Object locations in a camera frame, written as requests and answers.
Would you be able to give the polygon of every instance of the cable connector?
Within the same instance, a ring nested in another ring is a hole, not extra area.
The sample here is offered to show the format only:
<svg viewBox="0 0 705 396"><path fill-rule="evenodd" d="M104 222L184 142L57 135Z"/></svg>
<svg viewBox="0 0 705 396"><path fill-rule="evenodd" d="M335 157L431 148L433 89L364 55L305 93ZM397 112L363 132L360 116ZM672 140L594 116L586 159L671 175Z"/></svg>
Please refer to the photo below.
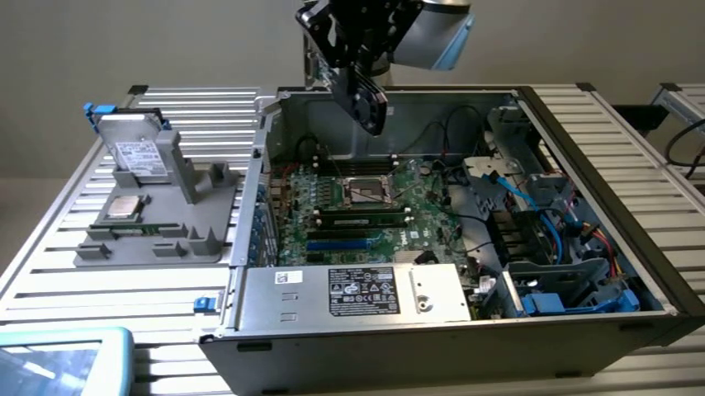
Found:
<svg viewBox="0 0 705 396"><path fill-rule="evenodd" d="M503 179L503 177L496 171L492 171L488 175L487 174L482 175L482 178L492 184L496 184L499 179Z"/></svg>
<svg viewBox="0 0 705 396"><path fill-rule="evenodd" d="M436 254L431 250L423 250L423 253L420 253L417 257L413 258L415 264L425 264L427 262L435 262L436 264L440 262L437 260Z"/></svg>
<svg viewBox="0 0 705 396"><path fill-rule="evenodd" d="M580 245L587 243L592 239L592 232L599 228L599 224L590 225L583 231L580 231Z"/></svg>

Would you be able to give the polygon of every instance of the blue tab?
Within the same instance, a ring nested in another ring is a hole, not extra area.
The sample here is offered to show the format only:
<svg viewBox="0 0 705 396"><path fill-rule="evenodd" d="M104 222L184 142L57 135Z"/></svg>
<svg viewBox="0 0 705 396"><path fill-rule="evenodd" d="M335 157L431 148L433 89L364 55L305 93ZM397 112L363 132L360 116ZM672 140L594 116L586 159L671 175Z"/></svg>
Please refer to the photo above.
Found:
<svg viewBox="0 0 705 396"><path fill-rule="evenodd" d="M193 313L204 314L208 312L216 312L216 300L209 297L200 297L193 301Z"/></svg>
<svg viewBox="0 0 705 396"><path fill-rule="evenodd" d="M109 113L113 113L114 110L116 110L114 105L97 105L92 112L96 114L109 114Z"/></svg>

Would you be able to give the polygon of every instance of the green circuit board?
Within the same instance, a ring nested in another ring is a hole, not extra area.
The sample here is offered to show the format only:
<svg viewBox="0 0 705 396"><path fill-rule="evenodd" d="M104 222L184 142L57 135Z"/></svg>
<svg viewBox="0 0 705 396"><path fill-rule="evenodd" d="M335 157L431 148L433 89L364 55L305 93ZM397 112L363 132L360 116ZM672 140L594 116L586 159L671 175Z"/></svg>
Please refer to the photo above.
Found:
<svg viewBox="0 0 705 396"><path fill-rule="evenodd" d="M367 199L365 202L349 204L343 184L344 177L320 177L308 167L300 166L287 176L288 202L279 216L280 233L280 266L301 266L316 264L356 264L384 262L412 262L421 251L432 251L443 263L464 261L462 242L451 236L458 222L443 213L425 197L432 187L433 176L419 175L420 160L407 162L387 176L388 202ZM313 209L359 210L359 209L403 209L408 208L404 217L412 217L404 228L368 229L365 237L367 248L344 251L308 251L307 234L316 231ZM437 229L443 230L444 238L439 240ZM317 259L308 261L308 253L315 253Z"/></svg>

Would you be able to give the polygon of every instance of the metal rail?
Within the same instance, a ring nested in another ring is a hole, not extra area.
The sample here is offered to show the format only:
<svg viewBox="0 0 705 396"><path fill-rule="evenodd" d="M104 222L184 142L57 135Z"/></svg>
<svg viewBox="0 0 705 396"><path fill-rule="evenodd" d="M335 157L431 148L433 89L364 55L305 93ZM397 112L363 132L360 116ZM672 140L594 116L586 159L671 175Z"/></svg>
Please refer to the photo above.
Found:
<svg viewBox="0 0 705 396"><path fill-rule="evenodd" d="M656 90L651 104L663 106L683 124L691 125L705 118L705 84L663 84ZM705 126L697 130L705 137ZM689 171L687 167L671 168L680 174ZM694 186L705 187L705 167L695 169L689 180Z"/></svg>
<svg viewBox="0 0 705 396"><path fill-rule="evenodd" d="M594 92L570 85L535 86L550 111L627 209L705 300L705 216L682 177L659 164L650 146ZM184 155L197 162L227 160L244 170L255 137L255 88L149 89L134 106L158 106L181 132ZM121 325L133 332L132 394L221 394L229 389L192 343L193 328L213 328L217 316L193 317L192 301L223 289L228 258L208 266L166 269L90 269L72 265L69 250L82 241L114 184L112 158L86 157L0 280L2 329ZM231 213L228 240L239 214ZM552 379L401 389L375 394L610 394L705 393L705 329L666 348L635 351L590 379Z"/></svg>

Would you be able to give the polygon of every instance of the tablet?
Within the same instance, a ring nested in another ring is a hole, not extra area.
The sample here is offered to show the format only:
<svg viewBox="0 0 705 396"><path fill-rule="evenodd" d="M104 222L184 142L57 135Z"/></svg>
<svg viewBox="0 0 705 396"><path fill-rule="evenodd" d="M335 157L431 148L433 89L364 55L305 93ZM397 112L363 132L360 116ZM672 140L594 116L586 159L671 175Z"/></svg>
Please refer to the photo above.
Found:
<svg viewBox="0 0 705 396"><path fill-rule="evenodd" d="M2 396L126 396L132 350L125 328L0 332Z"/></svg>

